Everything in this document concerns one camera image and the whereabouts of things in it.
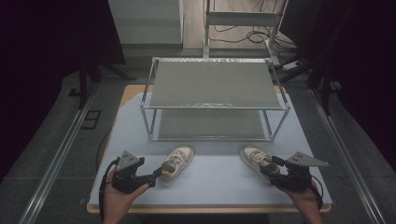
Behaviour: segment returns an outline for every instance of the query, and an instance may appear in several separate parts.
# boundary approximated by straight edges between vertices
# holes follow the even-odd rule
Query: white sneaker
[[[268,184],[270,184],[270,179],[267,175],[263,175],[260,172],[260,165],[269,172],[279,173],[280,171],[276,163],[272,162],[272,157],[269,153],[265,153],[252,145],[242,148],[241,157],[242,160],[253,170],[255,170]]]
[[[193,155],[193,149],[188,146],[181,146],[173,150],[163,161],[160,182],[165,186],[172,185],[180,172],[190,164]]]

